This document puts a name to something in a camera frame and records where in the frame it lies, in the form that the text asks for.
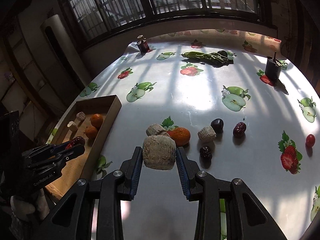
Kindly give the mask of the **person's left hand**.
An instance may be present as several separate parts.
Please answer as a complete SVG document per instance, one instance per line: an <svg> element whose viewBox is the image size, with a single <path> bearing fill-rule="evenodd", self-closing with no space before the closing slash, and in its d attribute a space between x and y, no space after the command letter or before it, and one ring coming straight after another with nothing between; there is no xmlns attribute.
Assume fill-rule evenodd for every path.
<svg viewBox="0 0 320 240"><path fill-rule="evenodd" d="M45 219L49 213L49 206L43 189L40 189L37 194L36 204L24 202L22 200L18 200L15 196L11 196L10 205L13 213L20 220L28 220L27 215L34 215L36 211L40 213L40 219Z"/></svg>

